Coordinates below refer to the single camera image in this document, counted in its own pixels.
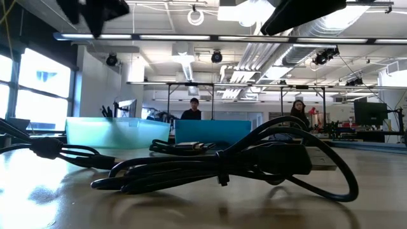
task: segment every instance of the plastic container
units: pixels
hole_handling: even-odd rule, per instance
[[[251,131],[250,121],[176,120],[176,143],[235,144]]]
[[[168,141],[170,124],[140,118],[67,118],[68,144],[94,148],[140,149],[153,139]]]

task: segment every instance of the wooden table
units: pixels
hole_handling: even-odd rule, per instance
[[[357,176],[360,195],[339,204],[288,181],[270,186],[215,178],[145,195],[92,190],[106,171],[81,169],[27,150],[0,155],[0,228],[406,228],[407,156],[336,149]],[[116,152],[122,158],[145,151]],[[345,193],[342,174],[312,172],[304,180]]]

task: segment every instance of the ceiling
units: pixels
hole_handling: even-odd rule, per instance
[[[37,15],[45,22],[60,32],[86,32],[88,29],[82,22],[79,25],[71,25],[64,14],[60,11],[55,0],[17,0],[24,8]],[[216,14],[219,6],[218,0],[206,1],[207,7],[198,9],[210,10]],[[407,1],[394,0],[394,11],[407,11]],[[165,11],[161,5],[153,5],[152,10],[145,6],[130,5],[131,13],[117,18],[105,24],[105,33],[157,33],[157,34],[253,34],[255,26],[242,27],[238,22],[218,21],[217,16],[205,13],[205,19],[201,25],[194,26],[187,21],[190,6],[171,6]],[[407,15],[399,13],[365,13],[362,17],[340,36],[361,37],[406,37],[407,27],[405,21]],[[182,71],[181,65],[172,61],[173,42],[151,41],[94,41],[89,45],[90,49],[101,55],[107,55],[103,47],[107,46],[138,46],[145,59],[149,62],[146,69],[148,76],[176,75]],[[194,71],[219,72],[221,64],[212,64],[210,56],[213,50],[221,50],[223,62],[237,63],[242,58],[247,44],[245,43],[206,43],[194,42],[195,62],[192,63]],[[394,57],[407,57],[407,46],[339,46],[341,56],[353,71],[365,69],[364,82],[367,84],[377,83],[377,70],[385,66],[375,63],[392,62]],[[131,55],[122,55],[124,61],[130,60]],[[350,74],[349,68],[339,58],[329,62],[328,65],[315,70],[310,66],[310,59],[306,60],[301,68],[294,68],[287,79],[288,83],[337,83],[338,79]]]

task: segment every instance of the person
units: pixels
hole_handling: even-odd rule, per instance
[[[182,120],[201,120],[201,111],[198,110],[199,101],[197,98],[190,100],[191,109],[184,111],[181,116]]]
[[[308,128],[310,127],[310,121],[308,121],[307,117],[305,116],[305,104],[303,101],[296,100],[293,103],[293,108],[291,108],[290,115],[299,118]]]

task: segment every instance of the woman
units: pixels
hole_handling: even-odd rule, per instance
[[[293,108],[291,108],[290,115],[299,118],[308,128],[310,127],[310,121],[308,121],[307,117],[305,116],[305,104],[303,101],[296,100],[293,103]]]

